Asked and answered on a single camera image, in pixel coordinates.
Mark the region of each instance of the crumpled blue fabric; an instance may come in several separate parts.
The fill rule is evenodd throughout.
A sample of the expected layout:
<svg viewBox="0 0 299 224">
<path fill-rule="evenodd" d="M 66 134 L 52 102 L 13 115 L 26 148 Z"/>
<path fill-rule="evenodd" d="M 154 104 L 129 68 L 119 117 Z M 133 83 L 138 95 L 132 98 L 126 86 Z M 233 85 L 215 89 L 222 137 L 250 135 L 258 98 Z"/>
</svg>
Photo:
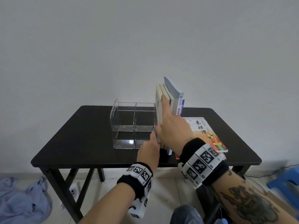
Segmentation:
<svg viewBox="0 0 299 224">
<path fill-rule="evenodd" d="M 43 177 L 26 190 L 14 185 L 15 178 L 0 181 L 0 224 L 37 224 L 51 213 L 52 202 L 47 195 L 47 184 Z"/>
</svg>

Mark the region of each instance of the tabletop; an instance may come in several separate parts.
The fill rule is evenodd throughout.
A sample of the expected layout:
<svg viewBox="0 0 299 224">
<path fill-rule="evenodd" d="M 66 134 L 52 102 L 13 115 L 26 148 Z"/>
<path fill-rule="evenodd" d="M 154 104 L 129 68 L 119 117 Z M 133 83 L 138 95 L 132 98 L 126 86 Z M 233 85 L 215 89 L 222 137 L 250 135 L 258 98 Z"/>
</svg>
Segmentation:
<svg viewBox="0 0 299 224">
<path fill-rule="evenodd" d="M 136 162 L 137 149 L 114 149 L 110 127 L 112 106 L 81 106 L 32 159 L 39 168 L 125 168 Z M 211 108 L 184 107 L 182 117 L 204 117 L 227 147 L 229 166 L 259 165 L 259 156 Z M 159 167 L 177 167 L 160 150 Z"/>
</svg>

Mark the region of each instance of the blue plastic stool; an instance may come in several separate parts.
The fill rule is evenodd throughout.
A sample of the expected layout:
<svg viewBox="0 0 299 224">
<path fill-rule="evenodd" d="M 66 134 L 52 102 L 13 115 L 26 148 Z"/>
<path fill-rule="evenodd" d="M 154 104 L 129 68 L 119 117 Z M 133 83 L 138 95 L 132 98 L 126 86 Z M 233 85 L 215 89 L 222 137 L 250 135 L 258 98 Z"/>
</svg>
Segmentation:
<svg viewBox="0 0 299 224">
<path fill-rule="evenodd" d="M 275 180 L 267 183 L 268 188 L 277 188 L 280 192 L 299 210 L 299 197 L 294 194 L 284 183 L 288 181 L 295 185 L 299 185 L 299 167 L 287 170 Z"/>
</svg>

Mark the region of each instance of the left hand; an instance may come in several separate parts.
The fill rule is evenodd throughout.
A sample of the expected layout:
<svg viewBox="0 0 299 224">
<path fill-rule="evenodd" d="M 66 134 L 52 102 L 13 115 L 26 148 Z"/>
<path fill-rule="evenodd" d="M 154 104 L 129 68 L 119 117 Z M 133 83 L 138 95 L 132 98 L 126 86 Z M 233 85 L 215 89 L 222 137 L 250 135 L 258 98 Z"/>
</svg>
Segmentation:
<svg viewBox="0 0 299 224">
<path fill-rule="evenodd" d="M 150 134 L 150 140 L 143 143 L 137 154 L 137 162 L 150 166 L 153 174 L 156 172 L 160 157 L 160 146 L 157 143 L 155 132 Z"/>
</svg>

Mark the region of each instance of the jeans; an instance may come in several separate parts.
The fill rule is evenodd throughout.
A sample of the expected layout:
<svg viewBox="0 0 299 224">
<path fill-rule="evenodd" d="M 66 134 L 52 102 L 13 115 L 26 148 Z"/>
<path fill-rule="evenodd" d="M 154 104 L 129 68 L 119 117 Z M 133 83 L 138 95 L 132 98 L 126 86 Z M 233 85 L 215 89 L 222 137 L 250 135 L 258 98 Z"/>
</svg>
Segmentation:
<svg viewBox="0 0 299 224">
<path fill-rule="evenodd" d="M 204 224 L 204 222 L 194 207 L 182 205 L 174 210 L 170 224 Z"/>
</svg>

